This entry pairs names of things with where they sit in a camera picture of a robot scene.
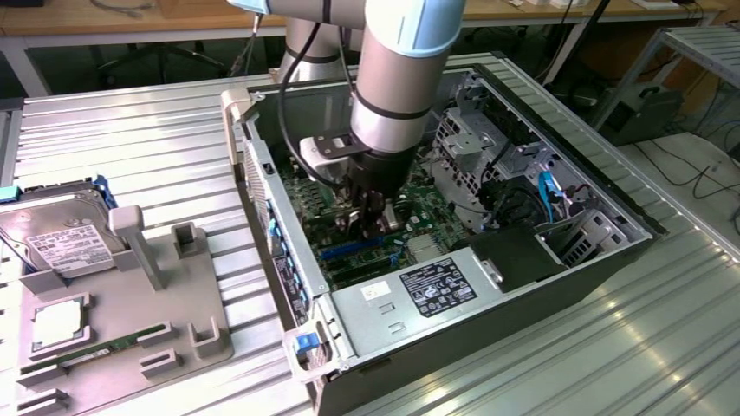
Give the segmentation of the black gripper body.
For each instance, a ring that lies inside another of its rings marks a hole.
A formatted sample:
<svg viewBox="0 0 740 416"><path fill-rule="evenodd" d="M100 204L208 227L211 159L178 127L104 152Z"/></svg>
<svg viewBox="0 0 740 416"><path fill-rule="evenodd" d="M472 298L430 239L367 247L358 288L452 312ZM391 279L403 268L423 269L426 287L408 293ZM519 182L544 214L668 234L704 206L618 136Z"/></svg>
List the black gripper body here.
<svg viewBox="0 0 740 416"><path fill-rule="evenodd" d="M394 198L404 186L416 155L411 147L398 153L370 149L350 158L348 182L352 202L359 204L370 195Z"/></svg>

